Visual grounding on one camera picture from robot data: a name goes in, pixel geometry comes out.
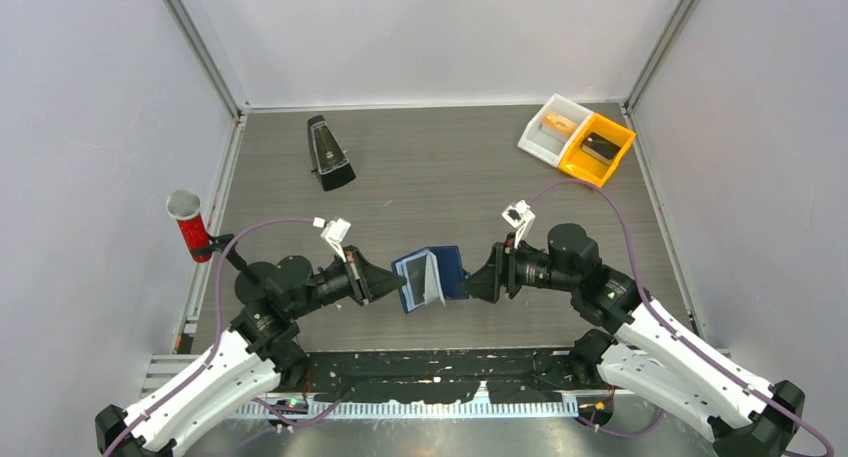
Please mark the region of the grey credit card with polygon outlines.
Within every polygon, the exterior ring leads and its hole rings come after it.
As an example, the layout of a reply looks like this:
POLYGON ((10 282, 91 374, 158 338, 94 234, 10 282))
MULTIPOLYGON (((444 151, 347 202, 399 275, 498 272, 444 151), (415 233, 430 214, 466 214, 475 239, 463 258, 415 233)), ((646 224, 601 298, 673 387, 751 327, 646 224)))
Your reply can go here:
POLYGON ((425 290, 427 279, 427 257, 419 255, 405 264, 407 280, 409 284, 410 307, 416 308, 425 304, 425 290))

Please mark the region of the blue leather card holder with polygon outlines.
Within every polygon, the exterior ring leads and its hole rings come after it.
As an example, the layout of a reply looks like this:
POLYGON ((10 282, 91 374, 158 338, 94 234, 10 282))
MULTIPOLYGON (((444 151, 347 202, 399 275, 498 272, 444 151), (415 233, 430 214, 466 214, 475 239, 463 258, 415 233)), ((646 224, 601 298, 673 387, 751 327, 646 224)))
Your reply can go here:
POLYGON ((410 314, 433 302, 445 305, 447 301, 469 299, 469 296, 460 290, 460 285, 469 273, 464 269, 458 246, 430 246, 418 249, 394 260, 391 263, 391 269, 398 275, 404 276, 407 281, 407 284, 398 291, 400 304, 405 314, 410 314), (405 264, 422 254, 427 257, 425 304, 411 308, 405 264))

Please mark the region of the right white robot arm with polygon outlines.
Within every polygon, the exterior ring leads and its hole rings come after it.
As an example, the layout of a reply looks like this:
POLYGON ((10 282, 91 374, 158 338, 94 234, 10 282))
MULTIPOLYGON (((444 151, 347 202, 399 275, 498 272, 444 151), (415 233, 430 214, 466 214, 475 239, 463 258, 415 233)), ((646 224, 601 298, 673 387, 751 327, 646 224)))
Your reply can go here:
POLYGON ((718 456, 784 456, 805 394, 734 364, 678 322, 626 274, 603 263, 577 224, 559 224, 536 249, 517 236, 493 245, 487 262, 460 288, 495 303, 530 286, 563 291, 592 330, 569 356, 584 387, 619 387, 677 417, 718 456))

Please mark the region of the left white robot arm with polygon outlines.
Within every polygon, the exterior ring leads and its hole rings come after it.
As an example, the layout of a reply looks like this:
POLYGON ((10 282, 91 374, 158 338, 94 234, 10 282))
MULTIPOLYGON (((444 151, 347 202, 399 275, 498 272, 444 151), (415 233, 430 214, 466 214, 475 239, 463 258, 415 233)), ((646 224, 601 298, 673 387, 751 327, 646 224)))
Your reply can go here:
POLYGON ((300 318, 349 298, 366 306, 407 280, 346 246, 326 267, 304 256, 256 262, 236 280, 241 311, 196 360, 159 389, 95 417, 104 456, 181 456, 245 403, 303 386, 310 360, 297 344, 300 318))

